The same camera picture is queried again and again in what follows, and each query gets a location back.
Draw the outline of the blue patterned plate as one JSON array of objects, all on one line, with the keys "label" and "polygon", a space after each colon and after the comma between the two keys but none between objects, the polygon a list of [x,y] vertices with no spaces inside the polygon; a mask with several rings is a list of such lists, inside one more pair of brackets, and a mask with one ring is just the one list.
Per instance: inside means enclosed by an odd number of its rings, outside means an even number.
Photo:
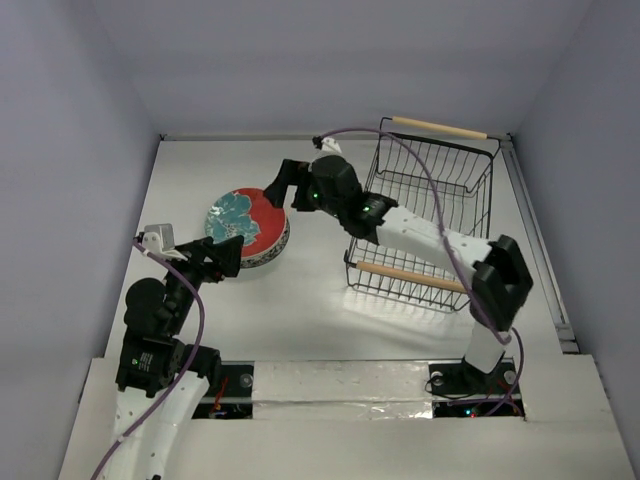
[{"label": "blue patterned plate", "polygon": [[287,223],[278,240],[266,251],[262,253],[257,253],[250,257],[243,257],[241,259],[241,268],[243,269],[256,268],[256,267],[266,265],[267,263],[273,261],[284,251],[289,241],[289,238],[290,238],[290,224]]}]

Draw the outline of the red plate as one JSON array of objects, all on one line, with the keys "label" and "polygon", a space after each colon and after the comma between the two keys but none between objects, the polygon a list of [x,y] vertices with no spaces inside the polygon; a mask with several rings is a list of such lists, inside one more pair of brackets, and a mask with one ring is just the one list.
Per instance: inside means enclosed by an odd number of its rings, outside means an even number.
[{"label": "red plate", "polygon": [[252,230],[261,218],[276,219],[287,214],[274,208],[259,188],[239,188],[219,197],[209,208],[204,220],[204,233],[215,242]]}]

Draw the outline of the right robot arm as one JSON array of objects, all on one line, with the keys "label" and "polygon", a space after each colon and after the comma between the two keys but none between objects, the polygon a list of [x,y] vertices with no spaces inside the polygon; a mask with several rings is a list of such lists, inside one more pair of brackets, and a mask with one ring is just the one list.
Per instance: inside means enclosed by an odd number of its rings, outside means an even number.
[{"label": "right robot arm", "polygon": [[323,211],[354,238],[411,254],[455,275],[476,321],[460,379],[473,392],[496,381],[511,327],[533,287],[513,238],[502,235],[490,241],[424,219],[390,197],[365,190],[352,165],[339,155],[311,163],[283,160],[264,195],[273,207],[282,208],[289,187],[296,189],[295,210]]}]

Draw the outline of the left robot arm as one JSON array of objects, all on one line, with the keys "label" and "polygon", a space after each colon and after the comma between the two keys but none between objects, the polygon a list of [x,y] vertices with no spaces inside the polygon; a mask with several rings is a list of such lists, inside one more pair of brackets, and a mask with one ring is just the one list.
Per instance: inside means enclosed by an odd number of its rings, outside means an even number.
[{"label": "left robot arm", "polygon": [[196,407],[221,383],[220,353],[202,343],[199,288],[238,275],[243,243],[236,235],[178,245],[169,224],[148,225],[134,238],[134,248],[166,275],[140,279],[126,292],[112,444],[93,478],[167,478]]}]

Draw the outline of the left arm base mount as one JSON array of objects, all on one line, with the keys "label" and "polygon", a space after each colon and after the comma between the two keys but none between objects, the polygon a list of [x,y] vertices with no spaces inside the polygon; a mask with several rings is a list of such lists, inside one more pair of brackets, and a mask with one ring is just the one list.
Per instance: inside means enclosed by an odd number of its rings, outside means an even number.
[{"label": "left arm base mount", "polygon": [[253,417],[253,362],[224,362],[221,380],[210,387],[192,418],[247,420]]}]

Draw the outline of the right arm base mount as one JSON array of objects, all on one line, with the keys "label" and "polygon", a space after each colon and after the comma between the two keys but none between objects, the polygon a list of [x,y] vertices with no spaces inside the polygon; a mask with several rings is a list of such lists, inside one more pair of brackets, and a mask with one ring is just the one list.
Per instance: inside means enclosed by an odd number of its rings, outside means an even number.
[{"label": "right arm base mount", "polygon": [[516,384],[517,367],[503,360],[489,375],[475,374],[462,362],[429,365],[424,390],[432,397],[434,418],[525,417]]}]

